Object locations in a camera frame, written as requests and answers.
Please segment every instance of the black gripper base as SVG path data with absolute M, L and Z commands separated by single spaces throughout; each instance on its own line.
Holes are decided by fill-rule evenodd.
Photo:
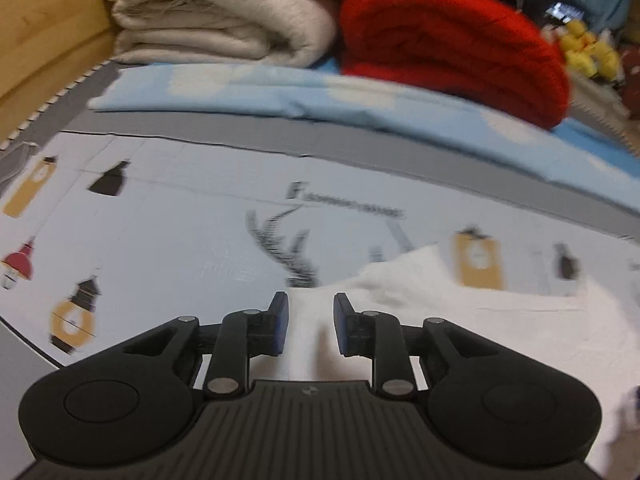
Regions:
M 583 463 L 507 470 L 447 447 L 408 402 L 365 381 L 257 381 L 208 402 L 184 438 L 137 463 L 82 469 L 40 459 L 22 480 L 596 480 Z

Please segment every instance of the black bottle print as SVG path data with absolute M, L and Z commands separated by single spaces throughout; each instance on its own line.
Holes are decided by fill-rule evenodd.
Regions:
M 91 184 L 89 191 L 99 193 L 101 195 L 118 195 L 122 189 L 122 185 L 124 184 L 124 174 L 122 173 L 122 170 L 124 170 L 128 165 L 128 160 L 121 161 Z
M 580 266 L 576 258 L 569 256 L 565 244 L 556 244 L 558 252 L 558 278 L 560 280 L 575 280 L 578 277 Z
M 471 236 L 475 240 L 484 240 L 486 238 L 489 238 L 487 235 L 483 235 L 478 226 L 475 225 L 469 226 L 466 229 L 462 229 L 462 231 L 459 231 L 459 233 L 461 235 Z

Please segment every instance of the wooden surface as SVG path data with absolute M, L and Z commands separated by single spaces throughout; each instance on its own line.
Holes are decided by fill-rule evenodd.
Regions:
M 111 55 L 104 0 L 0 0 L 0 141 Z
M 621 137 L 628 151 L 640 157 L 640 121 L 629 121 Z

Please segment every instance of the stacked fabric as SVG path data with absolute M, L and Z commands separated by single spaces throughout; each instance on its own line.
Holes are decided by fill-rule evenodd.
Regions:
M 112 0 L 116 59 L 305 67 L 334 42 L 329 0 Z
M 558 50 L 497 0 L 344 0 L 342 73 L 454 94 L 542 128 L 570 85 Z

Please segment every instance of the folded red blanket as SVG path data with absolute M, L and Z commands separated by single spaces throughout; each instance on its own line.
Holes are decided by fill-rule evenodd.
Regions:
M 542 128 L 566 113 L 558 50 L 497 0 L 344 0 L 342 73 L 455 94 Z

